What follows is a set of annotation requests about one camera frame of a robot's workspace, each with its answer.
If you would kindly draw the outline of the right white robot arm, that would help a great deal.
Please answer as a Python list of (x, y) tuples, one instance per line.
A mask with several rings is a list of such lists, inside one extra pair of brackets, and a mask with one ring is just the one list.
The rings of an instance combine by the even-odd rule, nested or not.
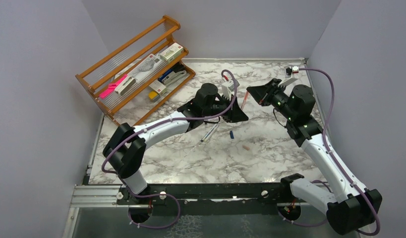
[(333, 150), (323, 128), (311, 115), (316, 103), (309, 86), (299, 84), (285, 93), (280, 79), (250, 86), (248, 93), (261, 106), (273, 106), (286, 119), (291, 139), (312, 159), (325, 177), (331, 191), (311, 183), (300, 174), (281, 179), (279, 197), (286, 202), (299, 198), (323, 213), (333, 230), (345, 235), (377, 222), (382, 195), (369, 190)]

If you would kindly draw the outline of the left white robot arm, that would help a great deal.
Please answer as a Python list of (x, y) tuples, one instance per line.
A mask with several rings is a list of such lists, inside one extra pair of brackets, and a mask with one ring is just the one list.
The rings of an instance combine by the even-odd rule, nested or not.
[(148, 199), (148, 184), (139, 170), (145, 151), (171, 136), (187, 133), (208, 119), (218, 117), (227, 123), (248, 120), (236, 97), (221, 96), (217, 86), (204, 83), (193, 99), (163, 119), (136, 126), (120, 124), (103, 149), (103, 155), (130, 188), (130, 198), (140, 204)]

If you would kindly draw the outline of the orange pen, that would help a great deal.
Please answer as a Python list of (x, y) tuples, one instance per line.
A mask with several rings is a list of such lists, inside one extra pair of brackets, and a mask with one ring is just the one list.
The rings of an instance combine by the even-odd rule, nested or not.
[(245, 107), (245, 105), (246, 105), (246, 101), (247, 101), (248, 96), (249, 96), (249, 92), (246, 91), (246, 93), (245, 93), (245, 95), (244, 95), (244, 98), (243, 98), (243, 101), (242, 101), (242, 104), (241, 104), (241, 106), (240, 106), (240, 108), (241, 108), (242, 110), (244, 109), (244, 107)]

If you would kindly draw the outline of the white blue tip marker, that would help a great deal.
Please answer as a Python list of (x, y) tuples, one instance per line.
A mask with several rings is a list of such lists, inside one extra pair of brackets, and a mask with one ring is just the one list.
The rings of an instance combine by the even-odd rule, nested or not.
[(200, 140), (200, 142), (206, 142), (207, 140), (209, 140), (212, 135), (216, 132), (216, 130), (218, 129), (219, 124), (215, 124), (211, 127), (211, 129), (202, 137), (202, 139)]

